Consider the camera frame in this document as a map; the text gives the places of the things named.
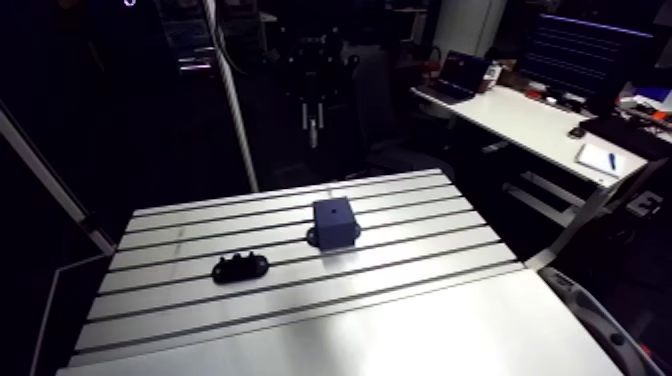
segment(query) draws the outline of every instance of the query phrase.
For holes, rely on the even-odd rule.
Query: orange object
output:
[[[665,118],[667,117],[667,112],[656,111],[656,113],[654,113],[652,117],[656,120],[661,120],[662,121],[662,120],[665,120]]]

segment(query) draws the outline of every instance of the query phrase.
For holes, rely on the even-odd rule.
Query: laptop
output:
[[[485,59],[450,51],[439,78],[418,90],[447,104],[471,99],[476,95],[489,66],[490,62]]]

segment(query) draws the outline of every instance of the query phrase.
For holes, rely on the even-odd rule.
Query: white wall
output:
[[[450,50],[483,56],[495,39],[506,0],[443,0],[434,35],[445,58]]]

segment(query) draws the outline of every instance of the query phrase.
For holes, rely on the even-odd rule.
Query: dark blue box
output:
[[[346,197],[313,202],[314,242],[322,251],[351,247],[360,228]]]

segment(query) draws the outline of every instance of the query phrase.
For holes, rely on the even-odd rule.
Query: black clamp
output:
[[[250,252],[246,257],[239,253],[230,260],[224,257],[212,268],[212,280],[217,284],[245,281],[263,277],[268,272],[269,264],[266,257]]]

